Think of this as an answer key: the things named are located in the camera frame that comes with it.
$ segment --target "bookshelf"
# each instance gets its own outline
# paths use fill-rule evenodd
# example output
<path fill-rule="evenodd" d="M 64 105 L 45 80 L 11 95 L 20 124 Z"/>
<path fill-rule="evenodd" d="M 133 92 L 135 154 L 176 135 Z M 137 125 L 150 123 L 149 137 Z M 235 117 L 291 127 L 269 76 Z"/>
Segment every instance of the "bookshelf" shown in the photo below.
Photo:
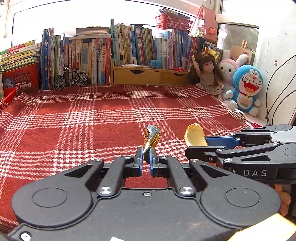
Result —
<path fill-rule="evenodd" d="M 110 85 L 186 85 L 188 74 L 172 69 L 114 66 L 112 59 Z"/>

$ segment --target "blue gripper pad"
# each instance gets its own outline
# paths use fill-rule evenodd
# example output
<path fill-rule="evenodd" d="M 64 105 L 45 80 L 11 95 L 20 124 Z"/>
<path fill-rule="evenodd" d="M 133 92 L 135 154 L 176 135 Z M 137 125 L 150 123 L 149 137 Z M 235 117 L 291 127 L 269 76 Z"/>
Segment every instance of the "blue gripper pad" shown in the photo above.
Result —
<path fill-rule="evenodd" d="M 151 148 L 149 150 L 149 164 L 150 164 L 150 174 L 151 174 L 151 176 L 153 176 L 153 159 L 152 159 Z"/>
<path fill-rule="evenodd" d="M 206 137 L 209 146 L 226 146 L 228 149 L 234 149 L 239 146 L 239 140 L 233 136 L 222 136 L 222 137 Z"/>
<path fill-rule="evenodd" d="M 140 167 L 139 167 L 140 177 L 142 176 L 142 165 L 143 165 L 143 148 L 141 149 L 141 154 L 140 154 Z"/>

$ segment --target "doll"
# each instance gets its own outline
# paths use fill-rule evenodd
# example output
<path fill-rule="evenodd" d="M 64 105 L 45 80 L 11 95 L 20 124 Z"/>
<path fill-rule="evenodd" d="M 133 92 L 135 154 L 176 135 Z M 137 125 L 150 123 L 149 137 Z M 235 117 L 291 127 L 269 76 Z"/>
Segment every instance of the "doll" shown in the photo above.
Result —
<path fill-rule="evenodd" d="M 192 56 L 194 68 L 191 68 L 189 77 L 191 81 L 210 95 L 217 95 L 222 100 L 223 76 L 215 62 L 215 57 L 207 53 L 199 53 L 196 58 Z"/>

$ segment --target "wooden drawer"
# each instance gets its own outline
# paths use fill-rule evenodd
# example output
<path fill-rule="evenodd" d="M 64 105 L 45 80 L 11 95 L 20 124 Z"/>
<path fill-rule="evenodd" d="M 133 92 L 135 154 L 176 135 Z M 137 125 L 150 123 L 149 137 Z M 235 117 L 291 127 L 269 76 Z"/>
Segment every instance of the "wooden drawer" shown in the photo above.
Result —
<path fill-rule="evenodd" d="M 159 71 L 115 69 L 113 84 L 159 84 L 160 75 Z"/>
<path fill-rule="evenodd" d="M 186 85 L 189 84 L 188 73 L 161 72 L 160 84 L 162 85 Z"/>

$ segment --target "cardboard sign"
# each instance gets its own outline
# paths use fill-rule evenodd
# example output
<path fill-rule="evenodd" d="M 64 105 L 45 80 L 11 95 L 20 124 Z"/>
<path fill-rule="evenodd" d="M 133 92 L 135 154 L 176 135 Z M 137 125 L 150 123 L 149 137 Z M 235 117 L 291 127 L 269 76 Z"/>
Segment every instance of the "cardboard sign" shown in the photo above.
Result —
<path fill-rule="evenodd" d="M 231 50 L 230 50 L 230 57 L 233 59 L 233 60 L 237 60 L 237 58 L 241 55 L 245 53 L 246 55 L 248 55 L 248 60 L 246 61 L 245 64 L 250 64 L 251 62 L 251 59 L 252 59 L 252 55 L 253 55 L 253 52 L 251 50 L 247 50 L 247 49 L 244 49 L 244 48 L 241 48 L 239 46 L 235 46 L 235 45 L 232 45 L 231 47 Z"/>

